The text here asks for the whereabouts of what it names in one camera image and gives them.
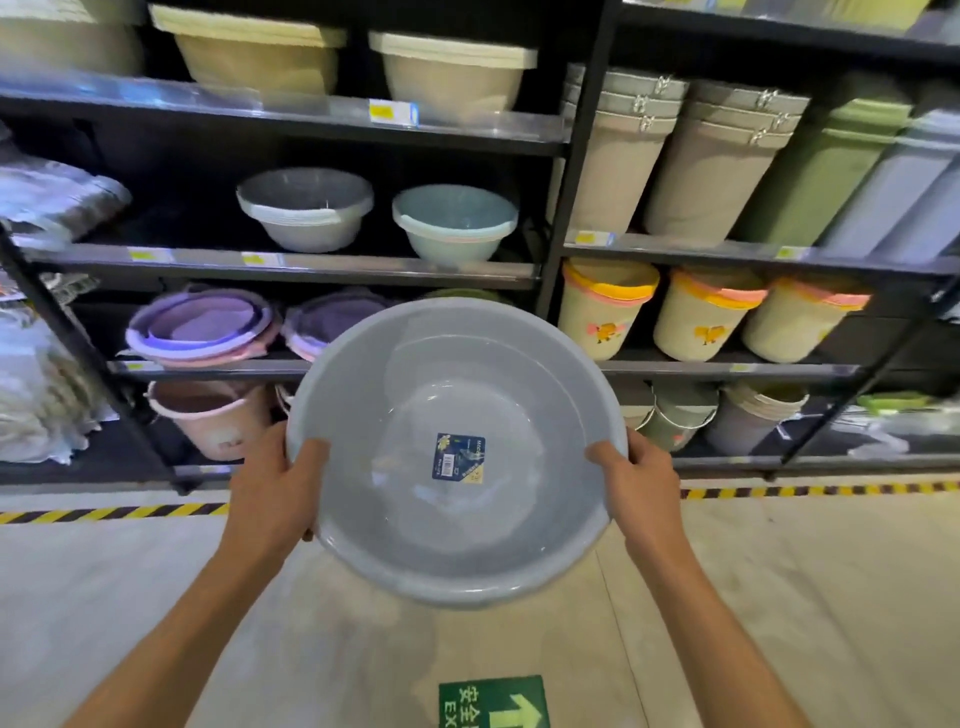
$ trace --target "green exit sign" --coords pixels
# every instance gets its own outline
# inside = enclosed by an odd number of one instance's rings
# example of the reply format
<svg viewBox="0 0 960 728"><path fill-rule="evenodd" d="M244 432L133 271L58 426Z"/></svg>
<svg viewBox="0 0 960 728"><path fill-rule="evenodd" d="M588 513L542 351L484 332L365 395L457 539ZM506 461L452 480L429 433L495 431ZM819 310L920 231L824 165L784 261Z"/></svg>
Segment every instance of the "green exit sign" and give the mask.
<svg viewBox="0 0 960 728"><path fill-rule="evenodd" d="M442 683L440 728L550 728L543 678Z"/></svg>

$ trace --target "shelving unit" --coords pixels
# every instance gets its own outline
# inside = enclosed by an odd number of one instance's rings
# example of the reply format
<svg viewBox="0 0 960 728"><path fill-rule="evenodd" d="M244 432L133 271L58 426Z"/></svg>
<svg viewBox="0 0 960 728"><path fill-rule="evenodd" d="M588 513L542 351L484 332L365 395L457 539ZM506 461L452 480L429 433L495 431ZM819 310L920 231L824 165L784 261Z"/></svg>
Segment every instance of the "shelving unit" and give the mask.
<svg viewBox="0 0 960 728"><path fill-rule="evenodd" d="M788 423L789 439L775 433L748 457L721 456L701 438L694 438L675 457L675 464L683 474L722 477L739 473L773 477L777 473L831 468L851 472L886 467L960 466L960 451L859 463L825 445L832 434L829 425L843 408L896 371L902 353L929 332L942 313L960 301L960 257L943 256L924 265L902 265L872 258L830 258L815 248L737 241L705 246L698 241L660 238L641 232L608 235L602 231L569 229L604 74L615 55L618 33L625 29L650 36L663 32L684 38L689 48L678 53L677 59L690 55L690 48L699 48L701 44L715 43L730 48L733 43L743 41L766 44L764 47L768 48L776 45L785 52L796 53L798 60L810 58L812 54L830 53L839 54L849 62L905 63L923 72L931 68L938 72L955 71L960 67L960 46L870 35L845 27L648 5L639 0L603 0L602 4L582 8L578 13L576 22L565 24L569 27L564 32L573 36L574 41L557 42L549 48L560 71L556 89L544 91L539 102L526 107L547 112L512 111L472 118L459 125L430 118L422 118L416 127L376 123L370 115L369 99L346 96L328 97L308 106L301 104L296 112L291 112L264 105L253 96L225 101L194 84L179 81L90 77L82 83L75 79L69 84L53 81L24 84L0 80L0 117L40 117L72 124L89 141L92 156L101 167L98 171L115 174L121 182L126 180L122 169L114 171L118 155L111 151L110 145L115 140L109 137L111 131L124 127L142 127L150 132L175 130L185 135L209 134L210 138L219 134L236 134L241 140L269 137L277 140L277 148L286 158L295 158L298 163L303 150L313 149L310 145L326 145L322 153L317 153L319 158L352 158L350 155L355 150L367 150L363 152L364 160L369 161L368 158L389 155L399 149L411 154L474 155L472 159L500 165L515 177L519 176L514 167L518 159L529 162L529 169L536 168L532 177L515 181L516 189L522 193L522 224L518 232L505 241L503 255L490 262L456 269L440 268L415 256L402 231L390 220L389 210L384 211L385 205L389 208L386 202L389 198L381 197L379 189L375 190L378 212L375 211L372 218L379 217L369 224L365 221L360 237L344 255L284 252L254 221L236 209L228 209L232 199L227 200L227 206L198 215L196 209L189 208L189 200L170 203L150 199L150 192L156 191L143 183L140 186L149 192L142 194L142 206L138 189L134 192L137 205L134 210L63 252L32 253L25 259L6 235L0 235L0 264L21 284L37 312L109 393L110 402L121 418L120 423L106 425L103 432L95 433L90 450L81 453L72 466L0 465L0 483L149 479L170 480L181 488L189 488L202 480L224 478L235 464L205 461L171 423L152 422L153 417L144 411L139 394L144 383L162 379L297 382L309 369L308 362L277 346L261 359L191 370L168 370L154 362L121 358L117 355L116 342L98 343L96 335L93 338L97 348L91 347L74 324L62 315L52 297L37 284L37 275L42 271L85 271L109 281L137 277L161 281L162 285L153 293L169 287L171 281L184 279L245 281L248 285L374 285L403 289L409 297L418 295L412 290L416 288L476 287L516 295L541 318L555 321L562 286L560 265L563 258L570 255L640 259L667 266L750 266L786 275L798 271L853 274L874 281L881 289L891 281L903 280L928 286L930 295L910 313L903 333L894 336L881 355L862 363L836 361L818 354L798 364L773 364L735 343L709 362L678 362L660 353L652 343L641 341L628 345L617 357L600 363L599 367L607 377L617 378L682 377L725 382L759 377L809 382L830 390L829 403L817 417ZM555 20L547 25L563 26L564 23ZM710 68L717 58L731 65L730 56L719 51L704 52L694 65ZM677 59L672 56L661 59L661 67L651 67L651 70L671 72L669 65L679 63ZM587 62L572 123L549 112L556 108L563 69L568 61ZM98 125L105 125L106 129L99 136ZM163 154L174 153L164 150ZM542 203L546 199L545 182L552 158L563 158L565 166L551 226L543 219ZM407 166L417 164L419 160ZM387 168L393 173L402 166L388 164ZM236 178L236 175L231 170L224 177ZM398 179L391 179L393 187L399 184ZM372 181L377 188L377 179L372 177ZM956 380L960 381L960 367L956 374ZM123 458L110 455L116 449L124 450Z"/></svg>

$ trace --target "gray basin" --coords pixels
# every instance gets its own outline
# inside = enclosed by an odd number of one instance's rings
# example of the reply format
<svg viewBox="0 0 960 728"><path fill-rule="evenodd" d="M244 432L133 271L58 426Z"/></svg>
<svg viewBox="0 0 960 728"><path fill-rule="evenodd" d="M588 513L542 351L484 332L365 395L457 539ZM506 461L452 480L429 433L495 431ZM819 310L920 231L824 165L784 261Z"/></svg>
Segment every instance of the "gray basin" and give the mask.
<svg viewBox="0 0 960 728"><path fill-rule="evenodd" d="M404 303L338 337L297 392L291 459L306 437L332 444L321 541L383 588L451 607L572 566L609 522L584 447L627 448L610 385L572 341L466 298Z"/></svg>

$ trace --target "floor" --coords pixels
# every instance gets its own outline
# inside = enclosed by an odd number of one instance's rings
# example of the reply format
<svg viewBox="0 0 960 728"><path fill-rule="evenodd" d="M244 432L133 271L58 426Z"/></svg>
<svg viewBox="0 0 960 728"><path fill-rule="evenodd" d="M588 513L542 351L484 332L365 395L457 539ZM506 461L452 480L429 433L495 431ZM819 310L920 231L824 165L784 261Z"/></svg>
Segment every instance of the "floor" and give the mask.
<svg viewBox="0 0 960 728"><path fill-rule="evenodd" d="M7 495L0 510L174 502ZM960 494L698 500L684 522L815 725L960 725ZM58 726L173 604L222 527L212 516L0 526L0 722ZM613 526L544 591L483 612L393 598L300 545L190 726L436 726L439 683L529 674L543 677L553 728L700 725Z"/></svg>

